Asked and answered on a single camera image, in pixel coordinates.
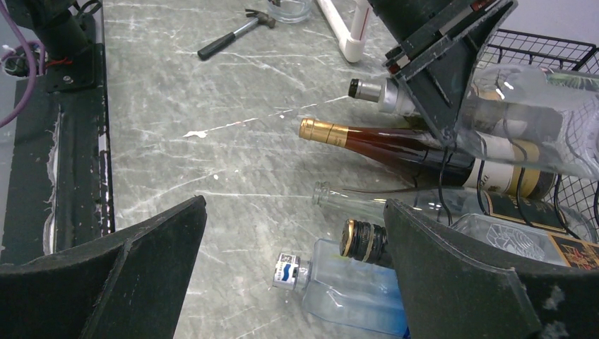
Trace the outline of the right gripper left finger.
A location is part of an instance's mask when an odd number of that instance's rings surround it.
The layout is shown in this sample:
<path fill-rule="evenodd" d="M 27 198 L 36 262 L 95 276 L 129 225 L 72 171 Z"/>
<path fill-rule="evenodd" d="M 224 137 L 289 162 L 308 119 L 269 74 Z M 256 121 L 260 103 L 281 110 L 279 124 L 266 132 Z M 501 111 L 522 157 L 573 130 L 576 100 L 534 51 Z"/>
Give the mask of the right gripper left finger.
<path fill-rule="evenodd" d="M 172 338 L 206 200 L 28 263 L 1 266 L 2 338 Z"/>

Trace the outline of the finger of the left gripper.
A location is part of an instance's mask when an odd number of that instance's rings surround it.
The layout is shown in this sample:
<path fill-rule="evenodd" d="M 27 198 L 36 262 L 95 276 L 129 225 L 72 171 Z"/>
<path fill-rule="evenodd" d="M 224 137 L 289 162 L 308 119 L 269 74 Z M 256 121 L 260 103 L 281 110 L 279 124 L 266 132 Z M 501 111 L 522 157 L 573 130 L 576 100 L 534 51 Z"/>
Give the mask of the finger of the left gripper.
<path fill-rule="evenodd" d="M 455 37 L 441 38 L 393 75 L 444 145 L 456 140 L 455 125 L 475 62 L 490 35 L 518 5 L 517 1 L 494 2 Z"/>

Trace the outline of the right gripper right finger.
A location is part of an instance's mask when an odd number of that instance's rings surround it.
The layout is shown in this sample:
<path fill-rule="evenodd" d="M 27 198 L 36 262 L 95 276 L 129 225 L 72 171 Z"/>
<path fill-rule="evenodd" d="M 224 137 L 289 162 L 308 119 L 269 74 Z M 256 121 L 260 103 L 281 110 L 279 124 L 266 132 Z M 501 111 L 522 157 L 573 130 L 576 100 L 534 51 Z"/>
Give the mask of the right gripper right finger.
<path fill-rule="evenodd" d="M 597 338 L 598 271 L 494 248 L 400 201 L 388 252 L 413 338 Z"/>

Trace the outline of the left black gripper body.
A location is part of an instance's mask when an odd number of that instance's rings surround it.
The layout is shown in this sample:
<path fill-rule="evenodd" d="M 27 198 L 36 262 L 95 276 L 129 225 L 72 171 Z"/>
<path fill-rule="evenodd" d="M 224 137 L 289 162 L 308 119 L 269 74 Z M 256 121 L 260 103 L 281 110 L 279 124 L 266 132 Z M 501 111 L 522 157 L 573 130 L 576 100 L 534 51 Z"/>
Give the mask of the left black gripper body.
<path fill-rule="evenodd" d="M 455 37 L 494 1 L 370 1 L 373 12 L 398 42 L 400 52 L 388 52 L 391 75 L 424 53 L 441 38 Z"/>

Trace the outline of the clear bottle dark label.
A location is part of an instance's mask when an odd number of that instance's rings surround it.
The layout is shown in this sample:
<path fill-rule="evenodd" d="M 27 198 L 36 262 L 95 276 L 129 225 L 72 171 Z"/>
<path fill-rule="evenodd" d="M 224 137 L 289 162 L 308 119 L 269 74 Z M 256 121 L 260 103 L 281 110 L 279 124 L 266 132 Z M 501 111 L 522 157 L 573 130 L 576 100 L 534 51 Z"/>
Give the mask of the clear bottle dark label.
<path fill-rule="evenodd" d="M 518 64 L 474 72 L 455 132 L 483 160 L 598 179 L 598 76 Z"/>

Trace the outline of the clear bottle silver cap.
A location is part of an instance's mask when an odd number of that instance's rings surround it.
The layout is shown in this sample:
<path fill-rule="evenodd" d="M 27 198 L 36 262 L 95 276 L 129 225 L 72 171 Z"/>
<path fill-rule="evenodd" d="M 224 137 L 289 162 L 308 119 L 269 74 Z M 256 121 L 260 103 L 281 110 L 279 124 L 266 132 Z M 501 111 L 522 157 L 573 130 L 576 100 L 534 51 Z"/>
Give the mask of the clear bottle silver cap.
<path fill-rule="evenodd" d="M 281 23 L 300 23 L 312 12 L 312 0 L 268 0 L 268 14 Z"/>

